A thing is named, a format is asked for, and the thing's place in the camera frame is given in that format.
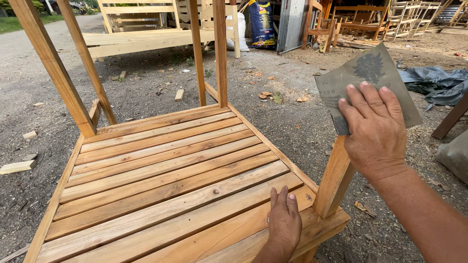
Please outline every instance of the blue sack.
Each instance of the blue sack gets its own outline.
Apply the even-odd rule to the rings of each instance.
[[[251,48],[276,49],[273,13],[269,2],[250,0],[250,25],[252,28]]]

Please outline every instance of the corrugated metal sheet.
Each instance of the corrugated metal sheet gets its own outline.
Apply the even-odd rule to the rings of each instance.
[[[308,9],[308,0],[282,0],[277,53],[283,54],[302,46]]]

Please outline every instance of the finger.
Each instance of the finger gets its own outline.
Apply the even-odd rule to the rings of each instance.
[[[354,127],[356,127],[364,117],[362,117],[361,113],[351,106],[345,98],[341,98],[338,101],[338,108],[340,109],[341,114],[343,114],[344,118],[348,122],[348,126],[350,129],[350,133],[353,133]]]
[[[270,200],[270,203],[271,203],[271,210],[273,210],[273,208],[275,207],[276,205],[276,200],[278,198],[278,193],[276,192],[276,188],[271,188],[270,190],[270,195],[271,195],[271,200]]]
[[[299,216],[296,195],[293,193],[289,194],[288,200],[286,201],[286,206],[288,207],[288,211],[291,216]]]
[[[387,87],[382,87],[379,90],[379,94],[383,102],[385,103],[390,117],[392,117],[392,119],[397,121],[399,124],[404,125],[405,121],[403,119],[402,108],[400,106],[400,103],[398,102],[398,99],[396,98],[395,93],[393,93]]]
[[[351,105],[356,108],[364,118],[369,118],[375,114],[361,92],[352,84],[346,86],[346,94],[350,98]]]
[[[284,207],[285,209],[287,209],[286,208],[287,197],[288,197],[288,186],[285,185],[283,186],[283,188],[281,188],[281,192],[278,195],[277,204],[279,207]]]
[[[388,110],[383,103],[379,92],[374,88],[372,84],[367,81],[363,81],[359,86],[362,95],[366,99],[367,103],[374,110],[377,115],[382,117],[388,117]]]

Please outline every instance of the wooden post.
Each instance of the wooden post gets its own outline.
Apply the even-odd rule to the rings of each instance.
[[[213,20],[218,105],[224,108],[227,107],[226,5],[224,0],[213,0]]]
[[[197,84],[198,84],[198,97],[200,101],[200,107],[206,106],[206,95],[205,95],[205,78],[203,76],[203,55],[200,40],[200,26],[198,24],[198,5],[197,0],[187,0],[189,14],[190,14],[190,25],[192,27],[192,39],[193,39],[193,56],[195,57],[195,70],[197,72]]]
[[[344,149],[344,138],[338,136],[335,141],[312,205],[322,219],[336,212],[355,171]]]
[[[30,0],[12,0],[10,5],[81,133],[84,137],[95,135],[96,128],[45,31],[33,3]]]
[[[83,65],[85,66],[86,72],[91,79],[94,91],[96,92],[97,98],[101,103],[102,110],[106,115],[107,122],[109,122],[110,125],[115,125],[117,124],[117,120],[114,116],[114,113],[112,112],[112,108],[110,106],[109,100],[107,99],[106,92],[102,86],[101,80],[99,79],[99,74],[97,73],[96,67],[94,66],[94,61],[89,54],[85,39],[81,34],[80,27],[78,26],[78,22],[76,21],[72,8],[68,0],[58,0],[57,3],[60,11],[62,12],[66,26],[68,27],[68,31],[70,31],[70,35],[75,42],[76,50],[78,51],[81,60],[83,61]]]

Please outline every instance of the gray tarp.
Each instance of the gray tarp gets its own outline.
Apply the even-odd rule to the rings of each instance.
[[[455,106],[468,90],[468,72],[455,69],[445,72],[437,66],[412,67],[406,71],[398,71],[403,82],[429,81],[449,90],[436,90],[429,93],[425,100],[440,105]]]

